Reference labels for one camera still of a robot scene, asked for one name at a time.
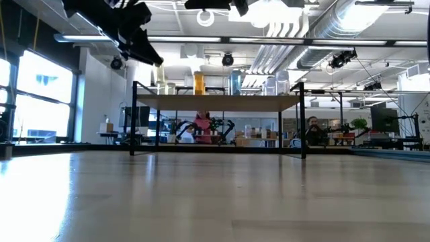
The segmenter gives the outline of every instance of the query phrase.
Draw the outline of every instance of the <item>ceiling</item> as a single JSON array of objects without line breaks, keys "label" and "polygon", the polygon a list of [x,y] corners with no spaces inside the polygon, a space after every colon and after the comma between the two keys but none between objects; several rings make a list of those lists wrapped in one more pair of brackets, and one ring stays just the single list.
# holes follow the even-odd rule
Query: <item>ceiling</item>
[{"label": "ceiling", "polygon": [[[98,34],[91,24],[77,15],[67,19],[62,10],[61,0],[15,0],[15,2],[63,34]],[[332,2],[333,0],[320,0],[319,5],[310,8],[308,10],[309,22],[316,21]],[[198,12],[186,11],[182,1],[153,0],[146,1],[146,3],[153,14],[150,23],[145,25],[149,35],[265,36],[269,31],[268,27],[256,28],[249,22],[230,22],[228,16],[225,16],[228,14],[225,11],[215,13],[214,23],[210,27],[203,27],[196,21]],[[429,5],[430,0],[415,0],[413,12],[408,15],[403,14],[405,7],[391,7],[357,38],[426,40],[428,16],[423,13],[428,12]],[[118,54],[115,46],[109,42],[85,45],[91,48],[91,53],[96,58],[107,65],[112,56]],[[171,56],[179,58],[180,44],[153,44],[153,46],[165,59],[171,58]],[[202,48],[206,64],[201,67],[201,71],[207,75],[226,76],[233,68],[249,68],[259,52],[260,46],[205,44]],[[234,67],[222,67],[221,59],[225,52],[233,54]],[[387,89],[396,88],[396,74],[404,71],[406,67],[427,61],[427,52],[422,48],[357,48],[357,54],[361,64],[371,75],[380,74],[382,85]],[[332,74],[332,70],[327,67],[327,61],[323,61],[314,68],[317,71],[311,71],[303,76],[305,87],[356,88],[357,82],[369,78],[369,74],[361,64],[353,60]],[[182,80],[184,76],[191,75],[191,69],[183,63],[167,65],[165,75],[168,79]]]}]

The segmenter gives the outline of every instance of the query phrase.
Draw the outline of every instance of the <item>white ceiling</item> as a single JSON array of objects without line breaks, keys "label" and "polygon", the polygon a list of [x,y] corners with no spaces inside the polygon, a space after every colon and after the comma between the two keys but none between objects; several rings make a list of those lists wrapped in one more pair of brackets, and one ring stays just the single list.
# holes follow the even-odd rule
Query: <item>white ceiling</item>
[{"label": "white ceiling", "polygon": [[[89,25],[85,20],[75,16],[67,19],[62,12],[60,0],[15,0],[34,15],[39,15],[41,20],[50,24],[63,34],[97,34],[97,30]],[[333,0],[320,0],[320,6],[310,11],[310,22],[314,21]],[[153,13],[152,20],[147,24],[148,34],[161,35],[197,35],[197,36],[264,36],[267,28],[254,28],[250,23],[229,22],[228,17],[216,14],[215,22],[210,27],[203,27],[196,21],[196,11],[181,11],[183,6],[178,2],[177,16],[172,4],[156,4],[151,1],[150,10]],[[428,12],[430,0],[415,0],[414,11]],[[405,8],[391,8],[389,12],[404,11]],[[363,31],[358,38],[406,38],[415,40],[425,40],[427,36],[427,15],[411,13],[385,13],[374,25]],[[179,44],[153,44],[156,50],[163,54],[179,53]],[[109,63],[116,49],[112,44],[92,45],[92,53],[99,59]],[[236,65],[251,65],[258,53],[259,46],[246,45],[223,45],[205,44],[205,52],[210,52],[210,65],[202,67],[202,70],[209,75],[227,75],[231,68],[220,66],[222,53],[232,52]],[[407,67],[416,61],[427,60],[426,50],[422,48],[357,48],[358,57],[362,60],[370,74],[382,73],[383,84],[387,88],[396,87],[396,73],[404,69],[393,68],[396,65]],[[390,67],[385,67],[386,62],[390,62]],[[365,80],[369,75],[363,70],[357,61],[353,61],[344,69],[330,75],[325,71],[310,72],[305,76],[308,79],[307,85],[317,83],[315,86],[328,85],[327,83],[343,83],[340,88],[354,87],[358,81]],[[170,79],[183,79],[184,75],[191,75],[191,69],[185,66],[170,66],[165,68],[166,76]]]}]

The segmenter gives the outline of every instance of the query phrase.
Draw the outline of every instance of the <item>man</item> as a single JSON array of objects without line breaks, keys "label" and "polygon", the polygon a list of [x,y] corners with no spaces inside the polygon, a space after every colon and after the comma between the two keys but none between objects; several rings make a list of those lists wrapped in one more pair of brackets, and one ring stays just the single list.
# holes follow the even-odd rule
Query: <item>man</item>
[{"label": "man", "polygon": [[318,118],[312,116],[308,118],[309,129],[306,131],[306,140],[308,145],[319,145],[323,142],[324,132],[318,125]]}]

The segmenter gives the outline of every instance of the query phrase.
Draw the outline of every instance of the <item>duct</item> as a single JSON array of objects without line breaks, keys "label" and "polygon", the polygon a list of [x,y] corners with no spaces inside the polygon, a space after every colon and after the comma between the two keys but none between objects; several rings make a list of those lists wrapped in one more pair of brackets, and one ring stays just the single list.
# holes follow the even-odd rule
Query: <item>duct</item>
[{"label": "duct", "polygon": [[[284,26],[282,28],[281,32],[279,33],[278,37],[285,37],[288,33],[288,30],[290,30],[290,23],[278,24],[278,26],[279,27]],[[278,53],[280,47],[281,46],[269,46],[269,48],[267,49],[267,53],[265,55],[265,58],[257,67],[257,72],[259,74],[264,74],[264,72],[263,72],[264,67],[267,66],[267,63],[269,62],[269,59],[273,56],[273,54]]]},{"label": "duct", "polygon": [[[297,37],[303,37],[305,33],[309,30],[309,17],[305,11],[302,14],[302,24],[300,25],[300,20],[297,19],[293,22],[293,28],[288,34],[289,38],[292,38],[297,35]],[[277,67],[281,64],[281,62],[287,57],[288,53],[293,49],[293,46],[281,46],[279,52],[274,56],[268,66],[265,68],[265,73],[273,73]]]},{"label": "duct", "polygon": [[[282,25],[280,23],[271,23],[272,26],[269,26],[269,31],[267,32],[267,36],[270,37],[277,37],[279,32],[281,31]],[[265,59],[267,58],[267,53],[271,51],[272,46],[263,45],[260,47],[259,52],[257,54],[257,58],[254,60],[253,64],[251,65],[251,73],[257,73],[258,68],[262,63],[264,63]]]},{"label": "duct", "polygon": [[[363,6],[355,5],[352,0],[338,0],[307,37],[354,38],[371,26],[387,9],[386,6]],[[331,50],[295,48],[289,58],[293,61],[284,63],[283,67],[311,69],[330,54]]]}]

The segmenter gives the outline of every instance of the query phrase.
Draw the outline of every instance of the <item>shelf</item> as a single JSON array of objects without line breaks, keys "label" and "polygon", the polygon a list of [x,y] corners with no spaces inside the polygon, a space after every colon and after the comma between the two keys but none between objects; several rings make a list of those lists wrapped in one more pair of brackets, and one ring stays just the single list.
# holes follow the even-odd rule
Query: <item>shelf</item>
[{"label": "shelf", "polygon": [[156,110],[282,112],[299,102],[295,95],[138,95],[137,100]]}]

